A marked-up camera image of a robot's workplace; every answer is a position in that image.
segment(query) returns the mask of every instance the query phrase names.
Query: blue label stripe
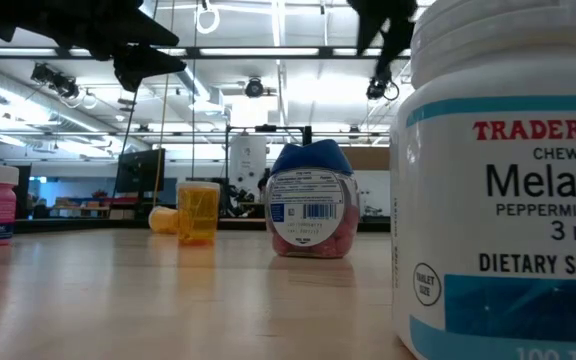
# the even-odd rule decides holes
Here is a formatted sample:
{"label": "blue label stripe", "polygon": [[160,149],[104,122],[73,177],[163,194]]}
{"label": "blue label stripe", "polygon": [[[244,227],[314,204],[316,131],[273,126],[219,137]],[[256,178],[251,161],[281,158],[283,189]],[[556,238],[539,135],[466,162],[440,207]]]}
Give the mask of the blue label stripe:
{"label": "blue label stripe", "polygon": [[414,110],[406,120],[406,127],[437,116],[520,111],[576,111],[576,96],[510,96],[443,100]]}
{"label": "blue label stripe", "polygon": [[510,360],[530,359],[530,351],[555,352],[560,360],[575,359],[575,342],[500,339],[447,333],[410,317],[410,332],[415,349],[428,360]]}
{"label": "blue label stripe", "polygon": [[446,331],[576,342],[576,280],[446,275]]}

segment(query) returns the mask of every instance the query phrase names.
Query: monitor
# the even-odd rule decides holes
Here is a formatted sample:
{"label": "monitor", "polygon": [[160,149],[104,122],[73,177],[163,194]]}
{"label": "monitor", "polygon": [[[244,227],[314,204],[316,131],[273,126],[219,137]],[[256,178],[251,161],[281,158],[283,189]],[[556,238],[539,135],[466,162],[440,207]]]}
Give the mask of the monitor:
{"label": "monitor", "polygon": [[164,163],[166,150],[149,150],[123,154],[119,156],[119,173],[117,176],[117,192],[143,193],[155,191],[157,170],[159,170],[159,186],[157,191],[164,189]]}

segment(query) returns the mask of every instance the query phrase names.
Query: bottle label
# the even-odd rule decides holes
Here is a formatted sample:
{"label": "bottle label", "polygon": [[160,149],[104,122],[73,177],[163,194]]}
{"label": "bottle label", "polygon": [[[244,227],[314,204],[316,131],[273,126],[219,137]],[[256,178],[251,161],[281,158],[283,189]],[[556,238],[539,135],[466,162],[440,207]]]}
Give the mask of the bottle label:
{"label": "bottle label", "polygon": [[344,194],[334,172],[295,170],[276,175],[268,191],[272,221],[295,246],[324,242],[344,216]]}
{"label": "bottle label", "polygon": [[404,334],[430,360],[576,360],[576,96],[452,99],[402,120]]}
{"label": "bottle label", "polygon": [[12,238],[16,206],[11,201],[0,201],[0,240]]}

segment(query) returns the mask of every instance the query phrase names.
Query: barcode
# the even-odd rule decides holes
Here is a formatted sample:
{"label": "barcode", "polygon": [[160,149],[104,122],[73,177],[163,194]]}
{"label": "barcode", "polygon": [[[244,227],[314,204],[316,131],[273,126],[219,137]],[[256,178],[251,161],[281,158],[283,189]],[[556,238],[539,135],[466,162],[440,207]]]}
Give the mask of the barcode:
{"label": "barcode", "polygon": [[315,204],[304,205],[304,219],[336,219],[337,205],[335,204]]}

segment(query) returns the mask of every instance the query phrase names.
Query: pink gummies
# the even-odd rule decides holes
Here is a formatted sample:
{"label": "pink gummies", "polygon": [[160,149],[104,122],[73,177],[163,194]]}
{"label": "pink gummies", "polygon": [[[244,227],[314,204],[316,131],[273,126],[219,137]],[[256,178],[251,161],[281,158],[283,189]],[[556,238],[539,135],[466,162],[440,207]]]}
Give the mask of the pink gummies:
{"label": "pink gummies", "polygon": [[350,252],[352,248],[353,235],[349,234],[347,236],[338,237],[337,240],[337,254],[339,256],[345,256]]}
{"label": "pink gummies", "polygon": [[339,257],[339,254],[337,254],[337,243],[334,236],[329,237],[321,244],[313,246],[312,251],[315,255],[322,258]]}
{"label": "pink gummies", "polygon": [[344,213],[344,223],[350,224],[351,227],[356,227],[359,224],[359,208],[356,206],[349,206]]}
{"label": "pink gummies", "polygon": [[279,255],[286,255],[292,250],[292,245],[290,245],[277,233],[272,235],[272,247]]}
{"label": "pink gummies", "polygon": [[337,230],[335,230],[335,233],[333,234],[333,236],[336,238],[339,238],[339,237],[343,237],[343,236],[352,235],[354,232],[355,232],[355,228],[352,224],[347,223],[347,222],[342,222],[337,227]]}

